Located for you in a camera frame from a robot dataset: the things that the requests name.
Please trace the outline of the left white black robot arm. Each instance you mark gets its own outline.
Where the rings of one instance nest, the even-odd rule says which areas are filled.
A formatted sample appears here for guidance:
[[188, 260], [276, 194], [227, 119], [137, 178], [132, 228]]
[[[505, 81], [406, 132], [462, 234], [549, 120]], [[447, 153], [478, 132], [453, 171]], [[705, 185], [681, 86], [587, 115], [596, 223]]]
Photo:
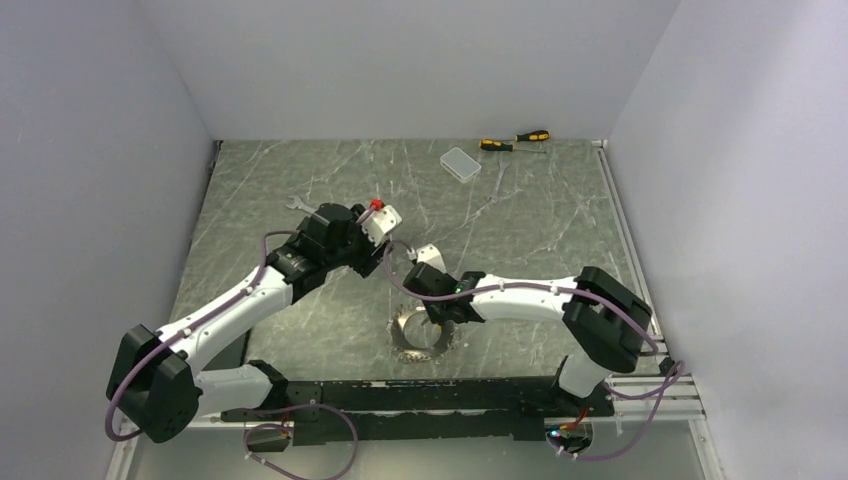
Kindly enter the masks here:
[[277, 248], [262, 239], [258, 265], [210, 303], [157, 330], [128, 330], [107, 385], [107, 436], [121, 442], [144, 434], [163, 443], [212, 413], [251, 409], [264, 420], [279, 417], [288, 381], [274, 367], [250, 361], [211, 370], [210, 362], [258, 323], [322, 286], [331, 271], [349, 268], [368, 277], [401, 223], [388, 204], [325, 203], [283, 231], [286, 240]]

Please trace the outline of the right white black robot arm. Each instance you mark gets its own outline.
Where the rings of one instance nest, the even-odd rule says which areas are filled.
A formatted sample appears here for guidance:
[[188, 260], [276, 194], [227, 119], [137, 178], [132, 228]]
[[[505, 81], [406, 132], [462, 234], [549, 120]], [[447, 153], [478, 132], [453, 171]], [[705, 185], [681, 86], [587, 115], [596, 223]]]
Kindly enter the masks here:
[[634, 372], [643, 347], [656, 346], [647, 332], [651, 307], [599, 267], [553, 280], [478, 271], [454, 278], [419, 261], [400, 289], [422, 301], [436, 324], [521, 320], [566, 328], [579, 348], [561, 362], [550, 391], [553, 406], [564, 415], [585, 407], [611, 374]]

